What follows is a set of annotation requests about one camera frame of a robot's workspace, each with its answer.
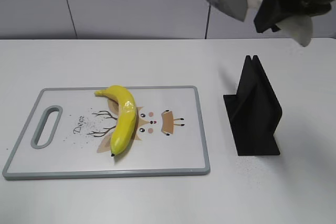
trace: yellow banana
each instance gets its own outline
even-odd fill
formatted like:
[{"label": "yellow banana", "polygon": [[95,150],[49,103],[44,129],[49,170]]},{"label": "yellow banana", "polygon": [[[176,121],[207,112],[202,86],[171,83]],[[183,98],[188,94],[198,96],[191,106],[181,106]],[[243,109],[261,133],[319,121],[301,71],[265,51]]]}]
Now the yellow banana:
[{"label": "yellow banana", "polygon": [[119,105],[118,123],[110,141],[113,157],[122,153],[130,143],[138,116],[137,106],[132,94],[122,86],[114,85],[105,90],[98,90],[94,94],[108,97]]}]

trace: table surface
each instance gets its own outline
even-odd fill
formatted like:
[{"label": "table surface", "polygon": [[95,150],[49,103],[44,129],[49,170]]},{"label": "table surface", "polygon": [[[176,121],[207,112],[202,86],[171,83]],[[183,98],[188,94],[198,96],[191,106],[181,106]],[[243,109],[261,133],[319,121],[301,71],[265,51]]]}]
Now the table surface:
[{"label": "table surface", "polygon": [[[238,157],[223,94],[257,54],[283,109],[277,157]],[[6,181],[1,223],[336,223],[336,40],[0,41],[0,169],[39,91],[195,85],[206,176]]]}]

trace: cutting board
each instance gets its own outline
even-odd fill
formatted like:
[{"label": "cutting board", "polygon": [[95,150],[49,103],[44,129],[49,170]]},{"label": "cutting board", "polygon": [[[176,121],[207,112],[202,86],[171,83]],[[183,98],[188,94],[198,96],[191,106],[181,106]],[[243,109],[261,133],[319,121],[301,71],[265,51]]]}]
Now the cutting board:
[{"label": "cutting board", "polygon": [[128,87],[138,122],[111,157],[118,105],[94,91],[43,89],[4,167],[8,180],[205,175],[210,171],[194,86]]}]

